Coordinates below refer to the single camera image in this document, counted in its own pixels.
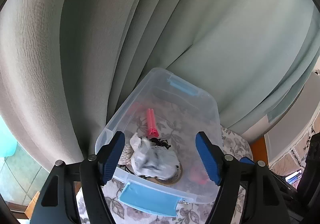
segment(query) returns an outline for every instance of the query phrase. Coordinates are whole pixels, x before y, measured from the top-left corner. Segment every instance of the crumpled white fabric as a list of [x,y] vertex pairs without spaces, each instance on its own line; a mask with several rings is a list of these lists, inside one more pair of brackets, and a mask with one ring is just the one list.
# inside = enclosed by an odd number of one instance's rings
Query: crumpled white fabric
[[180,163],[174,151],[153,146],[147,138],[139,138],[137,134],[130,139],[130,145],[134,150],[131,165],[136,175],[167,180],[176,173]]

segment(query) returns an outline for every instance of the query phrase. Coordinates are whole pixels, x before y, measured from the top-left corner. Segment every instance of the turquoise object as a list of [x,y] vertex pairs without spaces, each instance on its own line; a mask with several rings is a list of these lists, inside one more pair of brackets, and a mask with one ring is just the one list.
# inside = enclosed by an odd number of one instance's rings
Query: turquoise object
[[17,140],[11,134],[2,117],[0,117],[0,157],[14,155],[16,148]]
[[176,217],[176,207],[181,198],[146,186],[128,182],[119,201],[136,210],[158,216]]

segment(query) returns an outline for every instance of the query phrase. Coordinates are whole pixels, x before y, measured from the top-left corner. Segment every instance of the pink plastic object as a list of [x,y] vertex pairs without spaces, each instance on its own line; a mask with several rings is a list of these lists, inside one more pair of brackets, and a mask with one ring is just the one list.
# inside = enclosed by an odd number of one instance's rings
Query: pink plastic object
[[148,138],[159,137],[158,130],[156,128],[156,118],[153,109],[147,110],[147,123],[148,123]]

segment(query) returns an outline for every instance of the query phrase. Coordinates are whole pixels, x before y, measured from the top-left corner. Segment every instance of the floral tablecloth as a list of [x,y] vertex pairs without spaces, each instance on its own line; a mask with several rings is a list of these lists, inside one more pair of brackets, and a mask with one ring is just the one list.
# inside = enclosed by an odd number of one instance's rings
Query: floral tablecloth
[[[169,130],[169,133],[178,135],[179,133],[183,133],[183,127],[179,128],[177,126],[176,121],[160,122],[161,125],[158,124],[158,128],[164,128]],[[146,125],[141,120],[141,118],[137,118],[135,120],[136,130],[144,132],[146,130]],[[190,125],[185,125],[185,130],[188,131],[188,127]],[[235,158],[241,159],[244,156],[252,159],[252,153],[249,147],[249,144],[246,140],[244,140],[239,135],[233,133],[231,130],[221,127],[221,135],[223,140],[223,152],[225,154],[232,154]],[[125,204],[122,204],[118,201],[119,195],[124,188],[124,183],[117,181],[116,179],[112,179],[109,181],[103,188],[103,194],[105,196],[105,200],[110,208],[112,216],[116,223],[119,224],[131,224],[131,223],[139,223],[139,224],[203,224],[205,223],[212,207],[213,203],[210,204],[184,204],[179,203],[176,212],[177,216],[174,218],[171,217],[162,217],[151,215],[148,213],[141,212],[134,208],[131,208]],[[244,205],[244,196],[245,189],[239,187],[238,200],[236,203],[236,208],[234,211],[233,219],[231,224],[238,224],[240,222],[242,208]],[[81,218],[82,224],[89,224],[88,214],[85,208],[83,193],[82,190],[78,192],[76,196],[77,205],[79,209],[79,215]]]

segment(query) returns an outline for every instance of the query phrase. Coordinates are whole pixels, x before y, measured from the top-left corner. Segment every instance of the transparent plastic container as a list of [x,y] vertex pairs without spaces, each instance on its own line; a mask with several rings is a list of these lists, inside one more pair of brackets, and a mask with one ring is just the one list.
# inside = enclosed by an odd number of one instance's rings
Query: transparent plastic container
[[143,179],[117,167],[114,178],[124,183],[156,189],[180,197],[189,203],[211,203],[219,188],[206,177],[195,145],[195,137],[204,131],[213,144],[222,148],[217,103],[206,91],[173,73],[155,68],[133,90],[99,135],[95,152],[122,131],[126,143],[135,132],[147,136],[146,111],[154,109],[161,140],[167,139],[182,166],[182,175],[174,184],[161,184],[154,178]]

